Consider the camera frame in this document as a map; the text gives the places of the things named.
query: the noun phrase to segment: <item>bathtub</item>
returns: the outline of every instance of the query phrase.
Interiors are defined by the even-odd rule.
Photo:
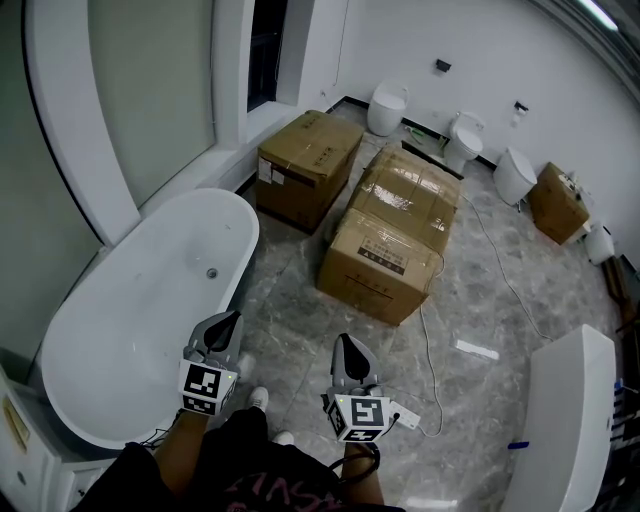
[[[609,457],[613,341],[588,325],[531,356],[529,404],[502,512],[582,512],[598,497]]]
[[[241,197],[200,189],[138,225],[67,298],[42,347],[48,398],[86,441],[111,449],[170,427],[182,348],[226,311],[258,241]]]

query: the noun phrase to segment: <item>gray marble tile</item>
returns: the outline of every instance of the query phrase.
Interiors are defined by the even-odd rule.
[[[326,336],[305,376],[302,386],[293,400],[283,422],[286,430],[308,430],[328,439],[335,434],[322,410],[320,395],[331,385],[331,356],[334,338]]]
[[[264,386],[269,390],[267,421],[277,432],[289,410],[315,352],[295,332],[273,325],[270,332],[254,331],[243,340],[243,349],[256,358],[256,366],[245,381],[247,386]]]
[[[423,306],[429,333],[429,354],[436,378],[442,378],[451,336],[431,302]],[[420,311],[398,327],[389,355],[384,359],[384,382],[398,390],[435,400],[434,380],[427,358],[427,340]]]
[[[334,115],[366,125],[366,112],[353,105],[341,105]],[[333,343],[341,332],[374,351],[388,394],[421,415],[428,433],[440,423],[419,313],[394,328],[315,289],[324,253],[364,167],[384,145],[408,136],[402,126],[386,138],[365,134],[347,186],[312,236],[259,214],[255,263],[238,293],[247,320],[243,349],[254,352],[259,364],[238,386],[229,411],[244,406],[252,386],[267,386],[271,430],[291,430],[301,449],[325,463],[342,451],[320,398],[330,384]],[[557,338],[588,323],[615,338],[616,306],[581,244],[561,247],[541,233],[528,206],[519,213],[505,204],[491,172],[477,162],[467,164],[462,187],[542,333]],[[387,502],[407,510],[498,510],[513,471],[506,445],[524,425],[529,357],[549,341],[536,333],[505,283],[492,245],[462,198],[444,257],[446,268],[424,304],[444,408],[442,433],[427,438],[419,430],[394,427],[379,443],[380,480]],[[458,340],[494,351],[497,358],[463,352]]]

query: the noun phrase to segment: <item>wall outlet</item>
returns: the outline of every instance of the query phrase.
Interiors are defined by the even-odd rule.
[[[410,428],[411,430],[414,430],[418,426],[418,423],[420,423],[420,416],[418,416],[414,412],[411,412],[406,407],[402,407],[398,402],[391,402],[391,404],[389,405],[389,413],[392,419],[395,413],[400,414],[398,423],[400,423],[400,425],[404,425],[407,428]]]

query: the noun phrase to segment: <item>taped cardboard box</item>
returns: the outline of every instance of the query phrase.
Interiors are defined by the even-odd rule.
[[[347,210],[317,287],[364,313],[399,325],[428,296],[441,256],[381,219]]]
[[[364,129],[308,111],[258,148],[258,208],[313,231],[349,179]]]
[[[564,173],[549,162],[529,192],[533,222],[559,244],[565,243],[589,220],[589,212],[563,178]]]
[[[386,146],[365,170],[349,207],[442,254],[459,196],[455,177],[402,148]]]

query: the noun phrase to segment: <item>shoe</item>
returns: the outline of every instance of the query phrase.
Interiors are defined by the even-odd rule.
[[[262,412],[267,412],[267,404],[269,403],[269,392],[267,388],[259,386],[254,388],[247,399],[247,409],[249,407],[257,407]]]
[[[286,446],[288,444],[294,444],[293,434],[291,432],[287,432],[286,430],[279,432],[276,437],[273,438],[272,442],[276,444],[281,444],[282,446]]]

